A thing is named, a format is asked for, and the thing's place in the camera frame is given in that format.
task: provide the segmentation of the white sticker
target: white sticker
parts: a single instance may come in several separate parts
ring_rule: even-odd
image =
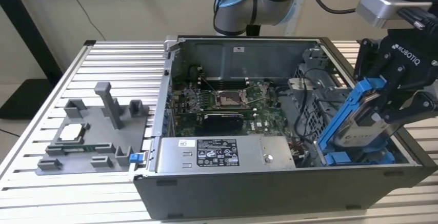
[[[245,52],[245,47],[234,47],[233,51],[234,52]]]
[[[197,140],[194,139],[181,139],[178,146],[180,147],[196,147]]]

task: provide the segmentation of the cable connector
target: cable connector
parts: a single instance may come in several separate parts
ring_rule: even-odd
[[[403,8],[397,14],[421,31],[438,36],[438,18],[423,8]]]

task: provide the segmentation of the green circuit board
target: green circuit board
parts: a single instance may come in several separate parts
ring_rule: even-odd
[[[244,117],[242,128],[218,132],[216,136],[265,134],[285,136],[289,140],[293,138],[276,89],[269,83],[250,82],[245,89],[238,90],[206,90],[193,85],[174,91],[174,101],[178,137],[206,136],[200,132],[205,116],[232,114]]]

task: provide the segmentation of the motherboard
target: motherboard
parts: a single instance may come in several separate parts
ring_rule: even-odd
[[[265,134],[292,139],[277,90],[266,80],[225,83],[201,78],[182,84],[173,93],[177,136]]]

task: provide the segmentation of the power cable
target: power cable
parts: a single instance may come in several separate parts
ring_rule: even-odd
[[[18,135],[17,133],[13,133],[13,132],[10,132],[7,130],[3,130],[2,128],[0,128],[0,131],[5,132],[5,133],[7,133],[7,134],[11,134],[11,135],[14,135],[17,137],[21,137],[21,135]]]
[[[79,3],[79,6],[82,7],[82,10],[85,11],[86,16],[87,16],[87,18],[89,18],[89,21],[90,21],[91,25],[95,27],[97,31],[99,32],[99,34],[101,34],[103,40],[107,40],[106,37],[103,36],[101,30],[98,29],[97,25],[95,25],[94,22],[91,21],[90,15],[89,15],[89,13],[87,13],[87,10],[86,10],[85,7],[83,7],[83,4],[81,3],[79,0],[77,0],[77,2]]]
[[[329,13],[332,14],[338,14],[338,15],[342,15],[342,14],[350,14],[350,13],[354,13],[357,11],[357,9],[348,9],[348,10],[334,10],[332,8],[328,7],[328,5],[322,2],[322,0],[317,0],[317,3],[318,5],[322,7],[322,9],[325,11],[328,11]]]

